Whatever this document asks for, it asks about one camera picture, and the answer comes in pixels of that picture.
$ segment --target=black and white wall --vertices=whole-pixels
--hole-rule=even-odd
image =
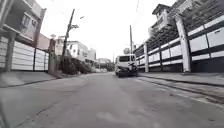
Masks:
[[[192,72],[224,72],[224,15],[187,32]],[[145,68],[144,53],[136,54],[138,67]],[[148,49],[149,71],[182,72],[180,39]]]

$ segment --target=sidewalk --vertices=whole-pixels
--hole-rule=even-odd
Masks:
[[[161,79],[173,82],[189,84],[203,84],[224,87],[224,74],[220,73],[192,73],[182,75],[180,73],[139,73],[141,77]]]
[[[45,72],[12,71],[0,74],[0,88],[14,87],[19,85],[25,85],[28,83],[36,83],[55,79],[57,78]]]

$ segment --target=utility pole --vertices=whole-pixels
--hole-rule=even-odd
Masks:
[[[133,42],[132,42],[132,28],[130,25],[130,47],[131,47],[131,54],[133,53]]]
[[[66,31],[64,46],[63,46],[63,51],[62,51],[62,60],[64,60],[64,57],[65,57],[65,51],[66,51],[66,48],[67,48],[67,39],[69,37],[69,31],[72,28],[72,19],[73,19],[74,12],[75,12],[75,9],[72,10],[72,15],[71,15],[71,18],[70,18],[70,21],[69,21],[69,24],[68,24],[68,28],[67,28],[67,31]]]

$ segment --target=roof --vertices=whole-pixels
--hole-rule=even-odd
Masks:
[[[167,5],[164,5],[164,4],[158,4],[157,7],[153,10],[152,14],[155,15],[155,14],[157,14],[158,12],[160,12],[164,9],[170,10],[171,7],[167,6]]]

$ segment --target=road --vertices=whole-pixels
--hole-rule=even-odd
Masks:
[[[223,128],[224,109],[197,94],[112,73],[0,90],[11,127]]]

